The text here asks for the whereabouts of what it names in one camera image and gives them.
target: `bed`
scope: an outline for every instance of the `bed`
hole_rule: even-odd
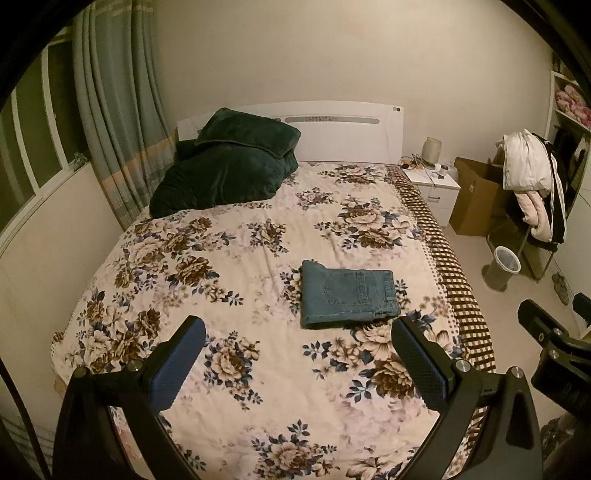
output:
[[[298,170],[264,202],[157,220],[142,213],[54,336],[54,369],[66,383],[78,365],[116,371],[197,315],[207,345],[160,420],[202,479],[395,478],[438,414],[416,393],[389,322],[301,328],[298,268],[316,260],[392,270],[403,312],[430,340],[452,358],[494,369],[488,328],[457,258],[393,165],[402,109],[357,102],[241,109],[296,119]],[[208,117],[180,122],[180,139],[194,138]],[[466,460],[481,417],[449,475]],[[114,418],[128,453],[139,456],[121,412]]]

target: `jeans back pocket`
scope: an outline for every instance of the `jeans back pocket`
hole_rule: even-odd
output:
[[[367,305],[369,303],[365,273],[333,271],[324,282],[324,295],[331,304]]]

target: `metal screw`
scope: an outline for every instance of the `metal screw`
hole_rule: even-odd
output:
[[[525,375],[523,373],[523,370],[519,367],[511,367],[511,373],[513,374],[514,377],[517,377],[517,378],[521,378]]]
[[[85,377],[88,373],[88,369],[86,367],[78,367],[74,370],[73,376],[74,378],[82,378]]]
[[[456,362],[456,368],[460,371],[460,372],[468,372],[472,366],[470,365],[469,362],[466,362],[465,360],[458,360]]]
[[[140,368],[142,368],[143,364],[144,363],[139,358],[134,358],[127,364],[127,370],[131,372],[137,372]]]

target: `white jacket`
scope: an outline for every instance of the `white jacket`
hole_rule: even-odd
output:
[[[546,148],[524,129],[503,135],[500,146],[505,151],[503,188],[518,192],[536,190],[543,197],[552,191],[552,171]]]

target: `cardboard box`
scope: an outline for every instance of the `cardboard box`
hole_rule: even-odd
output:
[[[449,223],[458,235],[486,236],[505,217],[513,192],[503,190],[503,168],[457,157],[457,195]]]

